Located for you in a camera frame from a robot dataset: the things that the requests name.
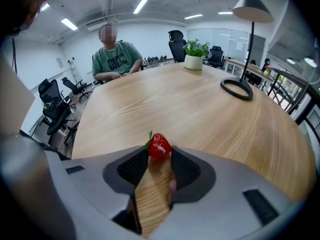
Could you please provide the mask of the red strawberry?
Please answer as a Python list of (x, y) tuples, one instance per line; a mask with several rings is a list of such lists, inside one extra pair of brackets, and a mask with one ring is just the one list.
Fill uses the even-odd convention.
[(148, 141), (144, 145), (144, 149), (147, 151), (150, 157), (154, 159), (160, 159), (171, 153), (172, 146), (169, 144), (168, 140), (163, 134), (149, 131)]

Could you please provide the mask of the white shelf rack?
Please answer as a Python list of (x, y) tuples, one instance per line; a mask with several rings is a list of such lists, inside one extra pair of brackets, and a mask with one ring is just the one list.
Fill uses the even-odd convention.
[(77, 69), (77, 65), (76, 65), (76, 62), (75, 62), (75, 58), (72, 57), (71, 59), (68, 59), (67, 60), (68, 64), (69, 64), (69, 67), (70, 67), (70, 70), (71, 70), (71, 73), (75, 79), (75, 82), (76, 83), (79, 83), (81, 82), (82, 78), (81, 78), (81, 75)]

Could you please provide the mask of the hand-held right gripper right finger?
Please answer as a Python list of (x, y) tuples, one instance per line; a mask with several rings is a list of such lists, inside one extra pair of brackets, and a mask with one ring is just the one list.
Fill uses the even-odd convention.
[(304, 205), (228, 158), (173, 146), (171, 168), (171, 211), (151, 240), (273, 240)]

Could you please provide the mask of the black office chair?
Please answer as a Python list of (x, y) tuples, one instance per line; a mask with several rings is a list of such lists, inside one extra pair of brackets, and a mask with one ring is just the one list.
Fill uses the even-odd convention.
[(184, 46), (187, 44), (184, 35), (180, 30), (171, 30), (169, 34), (169, 48), (172, 53), (175, 63), (182, 63), (185, 61), (186, 51)]
[(51, 120), (48, 123), (47, 135), (52, 136), (61, 128), (68, 129), (64, 145), (68, 145), (69, 139), (74, 144), (79, 123), (76, 123), (73, 127), (67, 125), (68, 122), (74, 122), (75, 120), (68, 119), (72, 113), (71, 108), (60, 95), (57, 81), (54, 79), (49, 82), (48, 79), (44, 79), (38, 86), (38, 93), (43, 102), (42, 114), (45, 118)]
[(213, 46), (210, 49), (210, 57), (207, 64), (214, 68), (222, 68), (224, 66), (224, 55), (220, 46)]
[(74, 96), (78, 97), (79, 102), (82, 101), (83, 97), (88, 99), (89, 94), (92, 93), (92, 91), (85, 91), (88, 85), (86, 83), (82, 83), (82, 81), (78, 82), (77, 84), (73, 84), (67, 77), (63, 77), (61, 81), (72, 91)]

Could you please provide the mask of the pile of black headsets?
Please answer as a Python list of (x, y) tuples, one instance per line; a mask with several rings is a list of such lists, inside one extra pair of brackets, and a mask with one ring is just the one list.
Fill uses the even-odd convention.
[(148, 57), (143, 59), (143, 64), (148, 66), (148, 65), (158, 64), (158, 63), (165, 63), (172, 59), (173, 58), (168, 58), (166, 55), (161, 55), (160, 57), (157, 57), (157, 56)]

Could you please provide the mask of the black desk lamp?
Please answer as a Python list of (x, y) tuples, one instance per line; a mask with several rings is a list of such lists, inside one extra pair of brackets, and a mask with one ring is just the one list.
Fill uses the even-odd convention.
[[(233, 76), (233, 77), (224, 78), (221, 80), (220, 86), (228, 94), (240, 100), (251, 101), (253, 99), (254, 93), (249, 83), (247, 83), (244, 80), (244, 77), (248, 68), (249, 59), (252, 52), (255, 23), (270, 24), (274, 21), (274, 18), (261, 0), (239, 0), (237, 4), (234, 6), (234, 8), (232, 9), (232, 13), (234, 16), (240, 19), (251, 22), (251, 33), (250, 33), (250, 38), (248, 43), (248, 55), (247, 55), (247, 60), (245, 62), (241, 77)], [(243, 90), (246, 93), (246, 95), (242, 95), (233, 91), (227, 85), (233, 85), (233, 86), (239, 87), (241, 90)]]

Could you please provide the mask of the light wooden table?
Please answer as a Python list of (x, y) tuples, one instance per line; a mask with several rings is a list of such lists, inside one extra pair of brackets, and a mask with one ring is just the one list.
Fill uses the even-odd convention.
[[(241, 62), (235, 59), (226, 59), (224, 71), (230, 73), (231, 75), (241, 77), (245, 65), (245, 62)], [(269, 90), (269, 87), (273, 83), (273, 80), (269, 75), (264, 74), (261, 69), (250, 63), (248, 64), (246, 71), (261, 78), (261, 83), (258, 85), (261, 91), (264, 91), (266, 93)]]

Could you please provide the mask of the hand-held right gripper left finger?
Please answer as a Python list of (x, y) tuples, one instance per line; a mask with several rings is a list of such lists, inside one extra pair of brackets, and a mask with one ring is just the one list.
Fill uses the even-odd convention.
[(145, 240), (135, 199), (148, 167), (143, 147), (64, 161), (47, 151), (46, 159), (75, 240)]

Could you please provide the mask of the potted plant in white pot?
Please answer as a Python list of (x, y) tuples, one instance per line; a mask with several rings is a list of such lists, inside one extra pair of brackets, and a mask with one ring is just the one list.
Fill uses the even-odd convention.
[(199, 40), (188, 40), (183, 47), (186, 55), (184, 59), (184, 67), (192, 71), (201, 71), (203, 68), (203, 61), (208, 57), (210, 49), (209, 42), (201, 44)]

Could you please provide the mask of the black metal railing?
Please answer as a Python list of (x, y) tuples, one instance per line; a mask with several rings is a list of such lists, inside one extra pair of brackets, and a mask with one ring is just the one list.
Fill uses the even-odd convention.
[[(283, 101), (287, 102), (284, 108), (293, 120), (299, 125), (303, 121), (310, 122), (307, 119), (315, 106), (320, 107), (320, 91), (317, 91), (307, 80), (295, 76), (289, 71), (283, 71), (273, 68), (274, 75), (271, 77), (273, 82), (267, 89), (267, 95), (281, 106)], [(292, 94), (285, 88), (285, 84), (292, 83), (297, 90)]]

